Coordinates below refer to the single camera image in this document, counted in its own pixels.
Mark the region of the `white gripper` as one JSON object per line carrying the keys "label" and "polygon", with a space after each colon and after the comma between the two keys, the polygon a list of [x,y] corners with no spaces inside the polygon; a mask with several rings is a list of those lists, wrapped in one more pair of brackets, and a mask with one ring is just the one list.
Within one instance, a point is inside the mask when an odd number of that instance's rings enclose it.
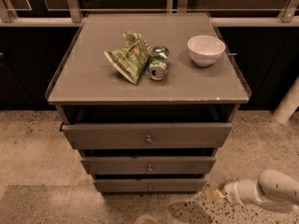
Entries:
{"label": "white gripper", "polygon": [[240,179],[230,179],[224,183],[221,190],[208,188],[204,190],[204,194],[212,202],[222,203],[225,199],[231,205],[244,205],[239,192],[240,182]]}

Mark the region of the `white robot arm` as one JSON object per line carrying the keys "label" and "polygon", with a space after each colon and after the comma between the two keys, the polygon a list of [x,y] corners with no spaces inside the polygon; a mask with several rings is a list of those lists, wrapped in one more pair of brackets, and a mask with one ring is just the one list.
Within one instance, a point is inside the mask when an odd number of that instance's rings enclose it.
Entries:
{"label": "white robot arm", "polygon": [[254,204],[276,213],[290,213],[299,205],[299,182],[277,170],[264,170],[257,179],[230,179],[203,193],[213,202]]}

